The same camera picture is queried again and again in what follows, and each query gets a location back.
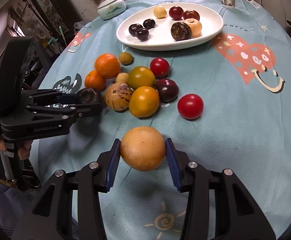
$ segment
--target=blue tablecloth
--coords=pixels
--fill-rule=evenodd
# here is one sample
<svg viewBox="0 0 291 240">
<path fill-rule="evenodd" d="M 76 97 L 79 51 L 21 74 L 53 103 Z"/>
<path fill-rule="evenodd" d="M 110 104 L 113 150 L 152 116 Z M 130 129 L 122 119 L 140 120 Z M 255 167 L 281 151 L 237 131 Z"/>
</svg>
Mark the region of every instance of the blue tablecloth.
<svg viewBox="0 0 291 240">
<path fill-rule="evenodd" d="M 117 40 L 124 19 L 163 2 L 210 7 L 223 17 L 223 32 L 200 46 L 168 52 L 127 48 Z M 165 58 L 179 97 L 200 95 L 204 112 L 187 121 L 178 114 L 176 100 L 147 119 L 106 108 L 100 117 L 78 120 L 69 135 L 34 142 L 31 162 L 42 182 L 55 170 L 77 171 L 95 161 L 129 129 L 152 126 L 205 168 L 233 169 L 277 237 L 285 231 L 291 222 L 291 39 L 266 10 L 244 0 L 236 0 L 235 9 L 223 8 L 221 0 L 129 0 L 125 12 L 108 21 L 97 18 L 75 41 L 80 46 L 73 42 L 69 49 L 76 52 L 61 54 L 41 89 L 75 93 L 99 55 L 118 56 L 125 50 L 135 60 L 124 72 Z M 166 161 L 154 171 L 140 172 L 121 160 L 114 186 L 100 194 L 100 204 L 109 240 L 179 239 L 187 194 L 173 187 Z M 73 215 L 77 218 L 76 194 Z"/>
</svg>

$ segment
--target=metal screw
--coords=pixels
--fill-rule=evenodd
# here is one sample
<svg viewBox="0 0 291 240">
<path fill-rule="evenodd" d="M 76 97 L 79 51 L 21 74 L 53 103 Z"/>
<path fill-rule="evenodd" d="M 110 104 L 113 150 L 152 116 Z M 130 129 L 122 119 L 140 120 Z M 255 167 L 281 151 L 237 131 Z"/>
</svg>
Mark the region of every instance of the metal screw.
<svg viewBox="0 0 291 240">
<path fill-rule="evenodd" d="M 98 166 L 99 166 L 99 164 L 97 162 L 92 162 L 92 163 L 89 164 L 89 167 L 91 169 L 96 169 L 96 168 L 98 168 Z"/>
<path fill-rule="evenodd" d="M 61 177 L 63 175 L 63 170 L 57 170 L 54 174 L 57 176 L 57 177 Z"/>
<path fill-rule="evenodd" d="M 189 166 L 190 168 L 196 168 L 196 167 L 198 167 L 198 164 L 197 164 L 196 162 L 189 162 L 189 163 L 188 163 L 188 166 Z"/>
<path fill-rule="evenodd" d="M 228 175 L 228 176 L 231 176 L 231 175 L 233 174 L 233 171 L 230 170 L 230 169 L 225 169 L 225 170 L 224 170 L 224 174 L 225 174 L 225 175 Z"/>
</svg>

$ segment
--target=human hand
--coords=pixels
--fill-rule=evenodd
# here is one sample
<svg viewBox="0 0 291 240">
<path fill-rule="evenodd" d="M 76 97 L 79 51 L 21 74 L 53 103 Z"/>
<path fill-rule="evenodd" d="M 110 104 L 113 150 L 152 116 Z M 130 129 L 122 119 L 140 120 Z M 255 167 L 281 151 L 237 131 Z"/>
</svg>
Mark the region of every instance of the human hand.
<svg viewBox="0 0 291 240">
<path fill-rule="evenodd" d="M 22 147 L 18 149 L 18 155 L 21 160 L 26 160 L 30 156 L 31 144 L 32 141 L 25 141 L 22 143 Z M 4 142 L 4 139 L 0 136 L 0 151 L 5 152 L 7 150 L 7 146 Z"/>
</svg>

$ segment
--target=framed picture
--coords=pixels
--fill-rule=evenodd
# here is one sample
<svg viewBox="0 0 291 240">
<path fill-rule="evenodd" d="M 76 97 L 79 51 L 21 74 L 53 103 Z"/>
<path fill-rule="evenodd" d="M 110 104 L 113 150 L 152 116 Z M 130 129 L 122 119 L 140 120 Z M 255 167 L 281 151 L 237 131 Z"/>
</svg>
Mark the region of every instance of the framed picture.
<svg viewBox="0 0 291 240">
<path fill-rule="evenodd" d="M 59 26 L 61 26 L 67 44 L 74 38 L 75 22 L 81 21 L 69 0 L 31 0 L 41 18 L 49 27 L 51 34 L 64 43 Z"/>
</svg>

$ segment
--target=striped pepino melon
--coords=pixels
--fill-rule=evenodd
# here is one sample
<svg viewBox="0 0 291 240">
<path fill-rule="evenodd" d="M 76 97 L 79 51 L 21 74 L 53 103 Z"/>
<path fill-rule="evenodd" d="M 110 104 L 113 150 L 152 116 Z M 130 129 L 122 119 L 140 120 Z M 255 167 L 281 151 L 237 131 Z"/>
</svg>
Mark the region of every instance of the striped pepino melon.
<svg viewBox="0 0 291 240">
<path fill-rule="evenodd" d="M 105 102 L 115 111 L 122 111 L 129 107 L 132 91 L 125 83 L 114 83 L 106 89 Z"/>
</svg>

